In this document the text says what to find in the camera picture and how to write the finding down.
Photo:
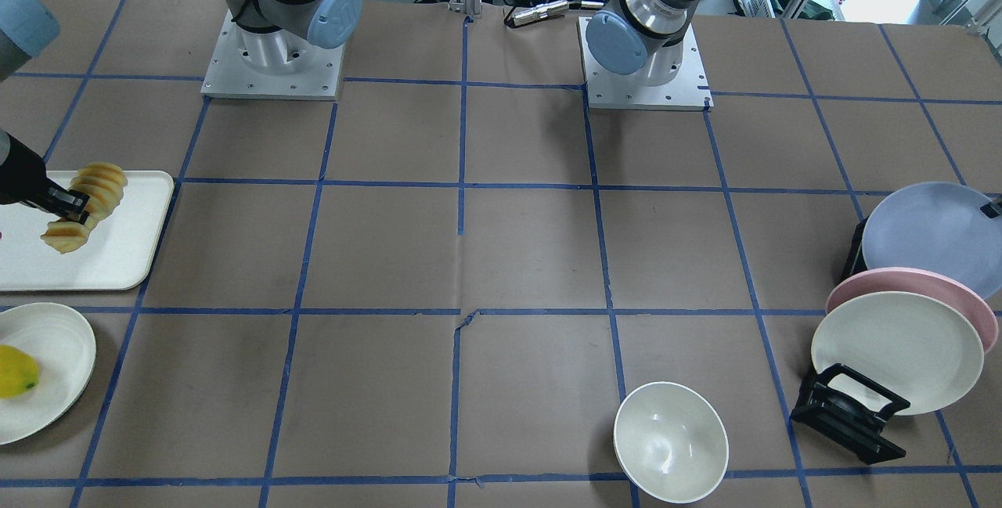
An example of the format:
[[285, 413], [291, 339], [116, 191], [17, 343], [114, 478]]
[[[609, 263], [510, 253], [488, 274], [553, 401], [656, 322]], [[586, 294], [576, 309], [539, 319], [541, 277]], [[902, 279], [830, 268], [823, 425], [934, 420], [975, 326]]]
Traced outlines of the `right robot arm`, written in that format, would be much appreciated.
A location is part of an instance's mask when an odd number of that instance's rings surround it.
[[[228, 22], [200, 93], [214, 99], [336, 101], [344, 45], [362, 0], [226, 0]], [[39, 0], [1, 0], [2, 82], [39, 56], [60, 26]], [[83, 224], [97, 196], [48, 178], [42, 156], [2, 129], [2, 205], [22, 204]]]

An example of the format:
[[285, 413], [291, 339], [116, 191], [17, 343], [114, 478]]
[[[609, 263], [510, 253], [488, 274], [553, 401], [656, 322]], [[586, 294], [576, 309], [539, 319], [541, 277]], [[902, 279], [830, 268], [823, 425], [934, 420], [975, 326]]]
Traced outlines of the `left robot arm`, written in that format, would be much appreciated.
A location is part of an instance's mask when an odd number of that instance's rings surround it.
[[661, 50], [683, 43], [701, 1], [609, 0], [587, 22], [587, 51], [608, 72], [636, 75]]

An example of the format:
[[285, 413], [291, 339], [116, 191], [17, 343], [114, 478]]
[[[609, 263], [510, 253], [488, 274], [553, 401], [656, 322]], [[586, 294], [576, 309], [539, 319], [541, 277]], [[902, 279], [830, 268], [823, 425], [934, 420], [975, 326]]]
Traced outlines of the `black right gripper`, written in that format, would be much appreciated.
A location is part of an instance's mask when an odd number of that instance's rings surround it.
[[66, 222], [85, 224], [89, 199], [86, 193], [47, 179], [43, 159], [8, 132], [1, 131], [2, 205], [27, 204]]

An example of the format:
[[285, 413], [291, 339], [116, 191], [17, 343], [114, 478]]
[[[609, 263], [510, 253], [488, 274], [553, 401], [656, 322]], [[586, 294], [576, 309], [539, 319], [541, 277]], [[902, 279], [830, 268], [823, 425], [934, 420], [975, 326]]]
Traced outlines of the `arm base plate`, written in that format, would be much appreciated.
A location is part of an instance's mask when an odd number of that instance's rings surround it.
[[692, 24], [681, 43], [661, 49], [638, 72], [617, 75], [602, 67], [591, 54], [586, 38], [589, 22], [589, 16], [578, 19], [590, 108], [699, 112], [715, 107]]
[[200, 93], [214, 99], [335, 102], [343, 45], [326, 50], [278, 30], [255, 34], [225, 14]]

